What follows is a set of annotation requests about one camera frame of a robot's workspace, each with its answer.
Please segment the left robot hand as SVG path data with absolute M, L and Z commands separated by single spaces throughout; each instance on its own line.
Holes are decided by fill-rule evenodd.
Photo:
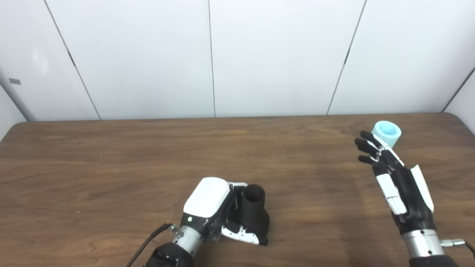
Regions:
M 270 216 L 266 192 L 258 184 L 203 178 L 185 202 L 173 240 L 188 253 L 220 237 L 267 246 Z

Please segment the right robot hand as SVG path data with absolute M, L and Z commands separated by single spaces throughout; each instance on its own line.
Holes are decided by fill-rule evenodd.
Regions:
M 366 155 L 358 160 L 371 165 L 399 233 L 436 230 L 434 203 L 420 167 L 406 167 L 392 147 L 371 132 L 360 135 L 354 143 Z

